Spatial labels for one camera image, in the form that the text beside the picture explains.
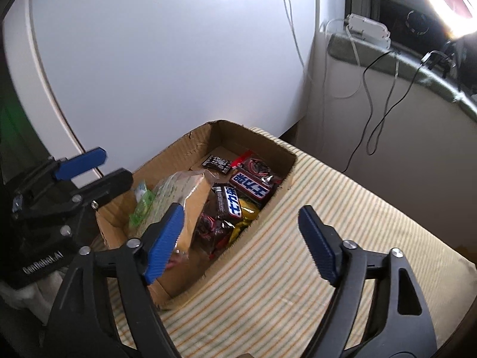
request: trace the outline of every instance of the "brown cardboard box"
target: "brown cardboard box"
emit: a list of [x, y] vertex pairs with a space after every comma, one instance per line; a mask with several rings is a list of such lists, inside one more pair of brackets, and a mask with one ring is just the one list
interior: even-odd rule
[[[288, 184], [291, 182], [287, 175], [295, 163], [296, 156], [250, 129], [228, 121], [215, 121], [204, 124], [181, 137], [134, 173], [133, 187], [136, 187], [141, 180], [145, 180], [147, 186], [152, 189], [159, 180], [177, 171], [202, 169], [200, 164], [212, 152], [233, 160], [249, 149], [263, 158], [270, 168], [285, 180], [257, 219], [215, 262], [210, 261], [193, 244], [189, 251], [189, 260], [165, 271], [149, 286], [154, 303], [162, 309], [178, 308], [184, 305], [238, 249], [253, 238], [260, 229], [261, 222], [285, 195]], [[97, 212], [98, 225], [104, 243], [109, 249], [117, 248], [126, 241], [125, 228], [128, 225], [129, 214], [134, 211], [135, 206], [134, 193], [130, 191]]]

